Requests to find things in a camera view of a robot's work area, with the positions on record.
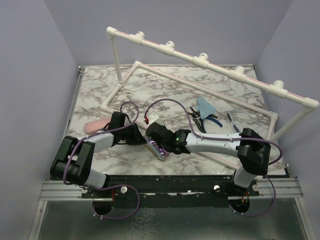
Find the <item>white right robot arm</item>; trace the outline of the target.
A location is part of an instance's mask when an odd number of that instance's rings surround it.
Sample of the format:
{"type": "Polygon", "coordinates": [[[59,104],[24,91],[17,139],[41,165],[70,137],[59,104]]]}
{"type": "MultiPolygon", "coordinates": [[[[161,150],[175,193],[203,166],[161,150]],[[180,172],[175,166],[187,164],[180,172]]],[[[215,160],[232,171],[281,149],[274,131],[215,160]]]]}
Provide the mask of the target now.
{"type": "Polygon", "coordinates": [[[271,145],[254,130],[244,128],[241,133],[209,134],[179,129],[175,132],[156,122],[146,130],[146,136],[169,153],[216,153],[238,158],[241,166],[235,171],[229,189],[240,196],[257,176],[268,173],[271,145]]]}

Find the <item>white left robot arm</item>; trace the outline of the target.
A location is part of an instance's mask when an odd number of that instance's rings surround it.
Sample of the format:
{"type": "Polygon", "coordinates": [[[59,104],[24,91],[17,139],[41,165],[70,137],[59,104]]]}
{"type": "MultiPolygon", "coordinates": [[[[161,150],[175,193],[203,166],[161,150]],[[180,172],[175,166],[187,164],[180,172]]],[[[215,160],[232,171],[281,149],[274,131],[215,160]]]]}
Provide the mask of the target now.
{"type": "Polygon", "coordinates": [[[50,176],[67,185],[93,187],[97,196],[106,197],[111,186],[106,182],[104,173],[92,169],[93,156],[121,143],[135,146],[144,145],[147,141],[127,114],[115,111],[106,128],[81,139],[64,137],[50,167],[50,176]]]}

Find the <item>pink glasses case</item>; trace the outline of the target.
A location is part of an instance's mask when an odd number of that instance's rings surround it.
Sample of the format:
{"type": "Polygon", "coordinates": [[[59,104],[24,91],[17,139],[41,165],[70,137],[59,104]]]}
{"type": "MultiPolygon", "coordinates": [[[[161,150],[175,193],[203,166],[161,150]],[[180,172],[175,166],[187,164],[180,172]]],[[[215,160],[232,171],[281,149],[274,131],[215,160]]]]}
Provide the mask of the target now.
{"type": "Polygon", "coordinates": [[[99,130],[104,129],[106,125],[111,121],[111,117],[100,118],[98,120],[87,122],[84,125],[84,132],[87,135],[97,133],[99,130]]]}

